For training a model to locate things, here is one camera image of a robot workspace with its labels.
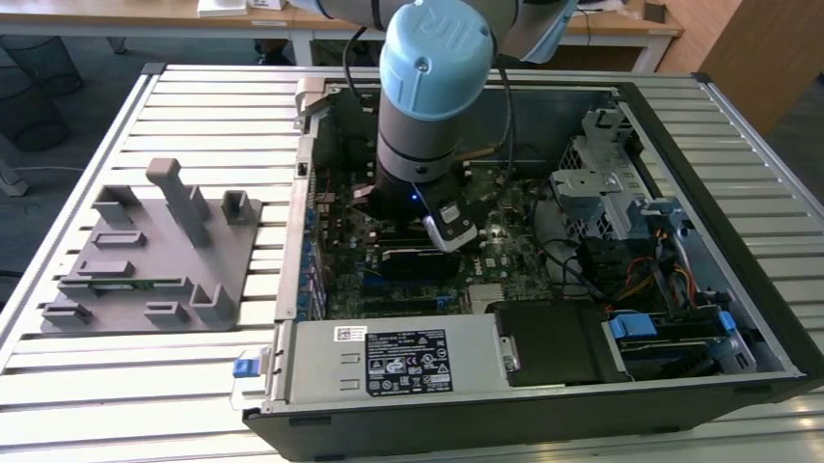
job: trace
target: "slotted metal surface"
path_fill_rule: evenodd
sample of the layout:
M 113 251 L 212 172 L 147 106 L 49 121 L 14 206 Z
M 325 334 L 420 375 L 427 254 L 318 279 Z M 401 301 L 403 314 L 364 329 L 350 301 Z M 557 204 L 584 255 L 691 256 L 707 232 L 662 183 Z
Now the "slotted metal surface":
M 375 72 L 360 75 L 377 77 Z M 0 315 L 0 461 L 284 461 L 246 430 L 230 394 L 233 358 L 272 340 L 301 142 L 293 126 L 294 92 L 305 76 L 341 78 L 341 72 L 170 66 L 164 75 L 141 78 Z M 807 191 L 712 88 L 680 75 L 513 72 L 515 80 L 630 78 L 650 98 L 819 346 L 824 345 L 822 216 Z M 266 204 L 240 329 L 212 334 L 45 337 L 38 304 L 57 295 L 54 278 L 71 268 L 74 253 L 90 235 L 98 217 L 90 198 L 107 183 L 135 185 L 141 198 L 158 198 L 161 192 L 143 176 L 157 156 L 178 157 L 184 180 L 204 185 L 205 197 L 220 198 L 228 189 L 244 188 Z M 659 166 L 650 167 L 663 180 Z M 244 383 L 246 398 L 262 392 L 264 381 Z M 750 407 L 682 433 L 377 461 L 719 461 L 739 459 L 743 452 L 748 461 L 822 461 L 824 443 L 811 434 L 824 430 L 822 397 L 810 394 Z

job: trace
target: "white sticker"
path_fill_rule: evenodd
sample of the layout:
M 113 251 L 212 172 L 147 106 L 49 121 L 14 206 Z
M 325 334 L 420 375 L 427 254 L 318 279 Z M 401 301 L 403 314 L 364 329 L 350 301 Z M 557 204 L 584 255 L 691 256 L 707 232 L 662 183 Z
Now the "white sticker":
M 253 21 L 253 26 L 286 26 L 285 21 Z
M 348 340 L 365 340 L 366 326 L 337 326 L 336 327 L 336 342 Z

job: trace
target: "red wire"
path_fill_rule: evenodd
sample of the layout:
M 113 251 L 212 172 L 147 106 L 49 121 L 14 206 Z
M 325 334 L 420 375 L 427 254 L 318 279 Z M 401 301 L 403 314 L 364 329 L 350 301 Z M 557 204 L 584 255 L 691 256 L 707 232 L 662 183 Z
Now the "red wire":
M 639 259 L 635 259 L 630 263 L 630 266 L 627 267 L 627 282 L 626 282 L 626 286 L 630 286 L 630 283 L 632 283 L 632 267 L 635 267 L 636 263 L 643 262 L 646 260 L 655 260 L 655 259 L 654 258 L 639 258 Z

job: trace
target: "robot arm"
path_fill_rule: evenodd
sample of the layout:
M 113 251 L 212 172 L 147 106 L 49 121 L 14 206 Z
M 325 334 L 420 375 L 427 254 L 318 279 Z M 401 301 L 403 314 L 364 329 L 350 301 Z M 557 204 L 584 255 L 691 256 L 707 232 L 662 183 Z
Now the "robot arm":
M 449 166 L 465 111 L 487 84 L 496 52 L 552 57 L 578 0 L 293 0 L 301 8 L 387 30 L 381 52 L 377 180 L 356 192 L 381 220 L 424 217 L 436 246 L 479 235 Z

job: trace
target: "mesh trash bin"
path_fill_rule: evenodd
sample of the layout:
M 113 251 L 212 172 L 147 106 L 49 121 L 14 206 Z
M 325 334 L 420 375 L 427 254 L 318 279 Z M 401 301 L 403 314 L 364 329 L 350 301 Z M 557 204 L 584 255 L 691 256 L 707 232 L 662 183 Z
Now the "mesh trash bin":
M 35 72 L 47 94 L 69 95 L 83 87 L 83 78 L 61 37 L 0 36 L 0 46 L 18 66 Z
M 0 67 L 0 133 L 25 151 L 57 146 L 69 126 L 35 74 L 14 66 Z

